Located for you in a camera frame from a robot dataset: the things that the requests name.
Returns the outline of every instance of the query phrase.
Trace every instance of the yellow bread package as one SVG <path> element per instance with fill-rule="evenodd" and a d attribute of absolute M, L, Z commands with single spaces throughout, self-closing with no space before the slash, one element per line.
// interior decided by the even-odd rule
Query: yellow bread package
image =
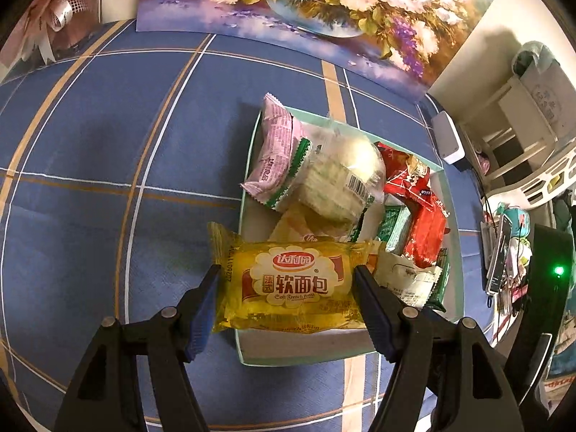
<path fill-rule="evenodd" d="M 352 271 L 370 243 L 244 242 L 208 224 L 212 257 L 222 265 L 214 331 L 225 328 L 315 333 L 363 327 Z"/>

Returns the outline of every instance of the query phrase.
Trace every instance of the red oval logo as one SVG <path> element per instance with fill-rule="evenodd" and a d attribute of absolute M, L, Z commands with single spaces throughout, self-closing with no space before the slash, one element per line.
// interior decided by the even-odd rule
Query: red oval logo
<path fill-rule="evenodd" d="M 277 270 L 300 271 L 306 270 L 314 264 L 314 255 L 308 252 L 284 252 L 276 255 L 272 265 Z"/>

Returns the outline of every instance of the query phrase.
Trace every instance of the open box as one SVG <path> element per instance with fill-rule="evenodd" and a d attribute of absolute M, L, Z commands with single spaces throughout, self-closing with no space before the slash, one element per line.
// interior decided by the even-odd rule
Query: open box
<path fill-rule="evenodd" d="M 300 122 L 307 136 L 314 136 L 319 127 L 325 126 L 330 120 L 309 112 L 287 108 Z M 263 144 L 260 128 L 261 114 L 256 120 L 252 140 L 248 152 L 246 176 L 252 171 L 258 159 L 258 153 Z M 356 129 L 346 123 L 337 123 L 343 133 Z M 364 132 L 372 141 L 380 141 L 393 148 L 411 153 L 406 148 L 386 141 L 379 136 Z M 448 188 L 444 170 L 439 165 L 417 157 L 430 167 L 430 187 L 444 203 L 449 213 L 447 226 L 451 232 L 444 236 L 442 246 L 447 247 L 450 257 L 450 276 L 444 296 L 446 313 L 442 314 L 450 321 L 457 321 L 464 316 L 464 284 L 460 238 L 454 206 Z M 374 237 L 379 221 L 384 213 L 383 205 L 373 205 L 366 213 L 362 232 L 358 241 Z M 280 213 L 266 208 L 243 191 L 240 208 L 240 226 L 238 233 L 248 242 L 263 242 L 268 240 Z M 313 334 L 284 333 L 259 329 L 235 331 L 236 347 L 240 361 L 251 366 L 288 366 L 302 363 L 327 362 L 344 359 L 374 351 L 374 346 L 365 329 L 330 329 Z"/>

